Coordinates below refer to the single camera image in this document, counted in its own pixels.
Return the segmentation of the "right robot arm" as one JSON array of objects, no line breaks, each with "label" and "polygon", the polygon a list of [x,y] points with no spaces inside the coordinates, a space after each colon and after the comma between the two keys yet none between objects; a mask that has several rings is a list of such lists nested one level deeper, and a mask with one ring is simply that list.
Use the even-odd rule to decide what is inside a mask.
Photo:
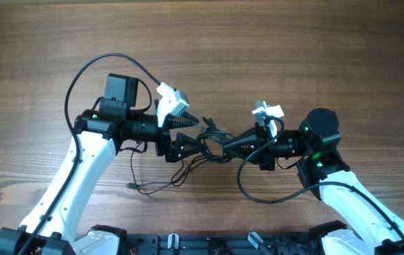
[{"label": "right robot arm", "polygon": [[312,228],[319,254],[404,254],[404,220],[360,183],[337,150],[337,114],[326,108],[309,112],[297,130],[287,130],[279,110],[254,110],[257,123],[223,147],[229,157],[274,170],[278,159],[295,157],[304,191],[336,210],[343,221]]}]

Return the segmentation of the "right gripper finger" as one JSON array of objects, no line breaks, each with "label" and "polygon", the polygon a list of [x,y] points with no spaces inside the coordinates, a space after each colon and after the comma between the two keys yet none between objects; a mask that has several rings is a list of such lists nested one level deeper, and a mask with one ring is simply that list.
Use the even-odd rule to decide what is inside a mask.
[{"label": "right gripper finger", "polygon": [[[234,141],[227,145],[224,145],[223,151],[229,157],[246,159],[251,153],[256,152],[259,149],[258,141],[259,140],[257,140],[254,144],[240,144],[240,143],[237,143],[236,141]],[[257,164],[256,155],[257,155],[257,153],[255,153],[253,156],[251,156],[248,159],[248,162],[250,162],[252,164]]]},{"label": "right gripper finger", "polygon": [[239,135],[235,141],[240,144],[254,144],[259,139],[257,135],[258,128],[252,127]]}]

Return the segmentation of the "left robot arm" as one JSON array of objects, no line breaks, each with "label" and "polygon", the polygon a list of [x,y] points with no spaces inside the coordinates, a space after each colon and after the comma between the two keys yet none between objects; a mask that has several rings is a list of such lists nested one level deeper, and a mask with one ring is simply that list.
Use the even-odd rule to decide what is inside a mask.
[{"label": "left robot arm", "polygon": [[124,229],[96,225],[76,238],[82,213],[103,172],[127,140],[155,144],[156,153],[169,163],[207,147],[185,134],[170,137],[174,128],[191,127],[198,119],[186,112],[184,95],[161,83],[157,113],[135,107],[142,80],[109,74],[104,95],[79,115],[71,126],[66,157],[39,203],[17,229],[0,230],[0,254],[136,254]]}]

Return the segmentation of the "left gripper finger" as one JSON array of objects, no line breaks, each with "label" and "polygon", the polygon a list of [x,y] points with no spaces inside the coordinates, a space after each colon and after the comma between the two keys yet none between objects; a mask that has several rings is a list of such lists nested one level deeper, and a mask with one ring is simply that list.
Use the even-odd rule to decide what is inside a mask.
[{"label": "left gripper finger", "polygon": [[193,154],[204,153],[207,146],[184,133],[178,132],[169,148],[169,162],[177,162]]},{"label": "left gripper finger", "polygon": [[179,117],[169,114],[166,119],[166,124],[168,129],[188,128],[197,126],[199,119],[184,111]]}]

